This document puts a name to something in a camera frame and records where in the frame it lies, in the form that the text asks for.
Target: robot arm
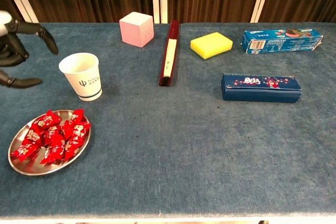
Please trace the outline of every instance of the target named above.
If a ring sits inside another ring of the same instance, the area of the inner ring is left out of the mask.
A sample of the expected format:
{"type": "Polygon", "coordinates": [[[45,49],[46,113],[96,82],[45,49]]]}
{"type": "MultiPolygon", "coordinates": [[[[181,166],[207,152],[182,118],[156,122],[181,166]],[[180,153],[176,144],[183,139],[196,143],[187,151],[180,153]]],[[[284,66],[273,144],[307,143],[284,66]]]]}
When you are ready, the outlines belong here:
{"type": "MultiPolygon", "coordinates": [[[[16,36],[16,33],[36,34],[46,43],[49,50],[58,54],[57,45],[51,34],[40,24],[26,23],[15,20],[8,12],[0,10],[0,67],[15,66],[29,57],[29,53],[16,36]]],[[[29,88],[42,83],[37,78],[10,78],[0,70],[0,84],[13,88],[29,88]]]]}

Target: pink cube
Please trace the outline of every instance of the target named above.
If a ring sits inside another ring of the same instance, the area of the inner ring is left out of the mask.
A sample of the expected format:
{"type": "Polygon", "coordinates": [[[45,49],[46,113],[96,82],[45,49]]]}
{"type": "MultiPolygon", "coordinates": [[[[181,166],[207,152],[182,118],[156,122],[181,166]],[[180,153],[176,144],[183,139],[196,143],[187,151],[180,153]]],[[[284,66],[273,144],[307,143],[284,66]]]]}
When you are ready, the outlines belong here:
{"type": "Polygon", "coordinates": [[[153,17],[143,13],[131,12],[119,20],[122,41],[143,47],[154,38],[153,17]]]}

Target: round plate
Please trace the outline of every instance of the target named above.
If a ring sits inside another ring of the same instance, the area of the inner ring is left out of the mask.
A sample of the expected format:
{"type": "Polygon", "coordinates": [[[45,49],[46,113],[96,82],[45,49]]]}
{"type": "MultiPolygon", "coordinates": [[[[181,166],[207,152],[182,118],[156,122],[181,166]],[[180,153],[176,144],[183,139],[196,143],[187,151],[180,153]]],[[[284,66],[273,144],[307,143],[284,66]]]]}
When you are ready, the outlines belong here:
{"type": "MultiPolygon", "coordinates": [[[[73,110],[56,110],[53,111],[56,115],[60,116],[62,118],[62,121],[60,125],[63,125],[65,120],[70,120],[71,115],[73,113],[73,110]]],[[[29,176],[38,176],[38,175],[45,175],[49,173],[53,173],[57,170],[62,169],[63,167],[66,167],[67,165],[71,164],[79,155],[84,151],[85,147],[88,145],[90,136],[91,136],[91,128],[89,129],[88,134],[86,135],[84,139],[83,145],[80,147],[79,152],[77,153],[76,156],[74,156],[72,159],[68,161],[58,161],[58,163],[54,164],[40,164],[41,160],[43,159],[44,153],[46,152],[45,147],[41,147],[37,157],[34,158],[33,160],[30,160],[30,158],[27,158],[26,160],[20,162],[20,160],[16,157],[11,157],[11,153],[14,152],[15,150],[18,149],[18,147],[21,145],[22,141],[24,140],[29,128],[31,127],[31,124],[38,118],[40,118],[40,115],[33,120],[31,120],[29,123],[27,123],[25,126],[22,127],[21,130],[15,135],[15,137],[12,140],[12,143],[9,147],[8,150],[8,160],[12,168],[24,175],[29,175],[29,176]]],[[[89,120],[86,116],[84,116],[86,121],[88,123],[89,120]]]]}

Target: oreo box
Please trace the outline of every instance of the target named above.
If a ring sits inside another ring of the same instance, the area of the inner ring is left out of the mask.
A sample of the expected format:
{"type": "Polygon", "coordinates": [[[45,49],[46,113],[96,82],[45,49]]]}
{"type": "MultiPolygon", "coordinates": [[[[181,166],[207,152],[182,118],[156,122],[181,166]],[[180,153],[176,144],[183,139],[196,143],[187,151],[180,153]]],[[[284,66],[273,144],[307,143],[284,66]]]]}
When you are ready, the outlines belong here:
{"type": "Polygon", "coordinates": [[[312,51],[322,43],[322,37],[310,28],[245,31],[241,43],[247,54],[312,51]]]}
{"type": "Polygon", "coordinates": [[[222,94],[226,101],[296,102],[302,91],[294,76],[223,73],[222,94]]]}

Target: blue tablecloth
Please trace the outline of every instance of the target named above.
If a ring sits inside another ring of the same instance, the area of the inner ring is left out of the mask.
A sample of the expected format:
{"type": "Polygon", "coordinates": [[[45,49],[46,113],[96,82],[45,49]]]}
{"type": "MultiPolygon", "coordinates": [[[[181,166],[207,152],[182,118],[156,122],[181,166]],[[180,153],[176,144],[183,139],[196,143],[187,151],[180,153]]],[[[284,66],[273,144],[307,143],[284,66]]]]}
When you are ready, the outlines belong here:
{"type": "Polygon", "coordinates": [[[0,87],[0,218],[222,217],[336,215],[336,25],[182,24],[174,84],[159,87],[169,25],[138,48],[121,41],[118,24],[43,24],[59,55],[20,35],[30,58],[3,68],[40,77],[25,90],[0,87]],[[315,51],[246,55],[244,30],[313,27],[315,51]],[[190,40],[218,31],[230,52],[203,60],[190,40]],[[103,93],[78,99],[58,63],[69,54],[99,58],[103,93]],[[294,74],[297,103],[223,101],[223,72],[294,74]],[[47,110],[85,109],[90,142],[77,160],[46,176],[14,171],[9,145],[47,110]]]}

